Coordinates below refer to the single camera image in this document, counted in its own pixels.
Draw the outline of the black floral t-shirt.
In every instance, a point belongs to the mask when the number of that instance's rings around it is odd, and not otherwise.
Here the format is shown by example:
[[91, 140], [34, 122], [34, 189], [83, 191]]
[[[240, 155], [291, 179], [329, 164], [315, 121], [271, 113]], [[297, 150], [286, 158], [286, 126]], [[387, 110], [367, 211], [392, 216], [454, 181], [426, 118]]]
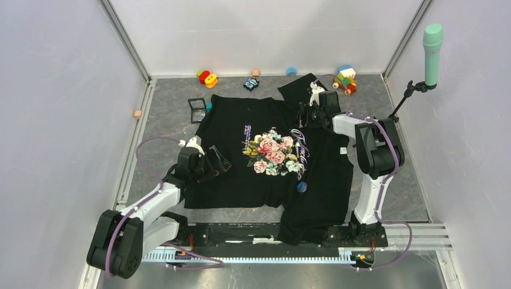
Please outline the black floral t-shirt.
[[[278, 239], [291, 245], [345, 221], [353, 180], [348, 137], [296, 124], [314, 78], [308, 74], [280, 87], [282, 100], [212, 95], [212, 110], [196, 134], [232, 167], [187, 186], [187, 209], [283, 207]], [[305, 193], [297, 192], [299, 182], [307, 183]]]

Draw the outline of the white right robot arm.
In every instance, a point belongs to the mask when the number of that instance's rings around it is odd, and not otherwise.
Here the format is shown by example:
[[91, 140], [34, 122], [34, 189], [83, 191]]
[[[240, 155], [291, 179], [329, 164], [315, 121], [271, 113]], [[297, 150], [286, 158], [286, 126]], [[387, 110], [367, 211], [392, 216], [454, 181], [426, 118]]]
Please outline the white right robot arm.
[[385, 119], [343, 112], [336, 91], [313, 89], [308, 102], [300, 103], [298, 124], [324, 128], [354, 139], [357, 164], [363, 172], [359, 201], [348, 224], [352, 244], [363, 246], [381, 229], [381, 205], [389, 183], [404, 164], [405, 156], [397, 133], [397, 116]]

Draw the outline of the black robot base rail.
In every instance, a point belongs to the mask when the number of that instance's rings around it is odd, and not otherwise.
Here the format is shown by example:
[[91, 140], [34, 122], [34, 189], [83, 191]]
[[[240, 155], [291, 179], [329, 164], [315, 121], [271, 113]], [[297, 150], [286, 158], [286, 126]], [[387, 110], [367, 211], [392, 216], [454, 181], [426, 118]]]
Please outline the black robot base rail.
[[313, 230], [297, 245], [278, 239], [279, 223], [190, 223], [171, 242], [200, 255], [219, 257], [335, 257], [340, 250], [371, 252], [389, 245], [385, 229], [351, 225]]

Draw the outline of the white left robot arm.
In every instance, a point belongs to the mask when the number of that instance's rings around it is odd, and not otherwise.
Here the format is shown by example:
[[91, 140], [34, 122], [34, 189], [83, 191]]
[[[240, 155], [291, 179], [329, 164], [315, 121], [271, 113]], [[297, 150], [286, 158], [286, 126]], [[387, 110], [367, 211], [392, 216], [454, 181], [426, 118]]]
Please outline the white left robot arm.
[[226, 173], [231, 162], [215, 146], [181, 148], [177, 163], [145, 197], [120, 210], [104, 211], [86, 256], [86, 263], [111, 276], [128, 279], [143, 257], [167, 242], [189, 239], [188, 219], [170, 212], [184, 199], [184, 189]]

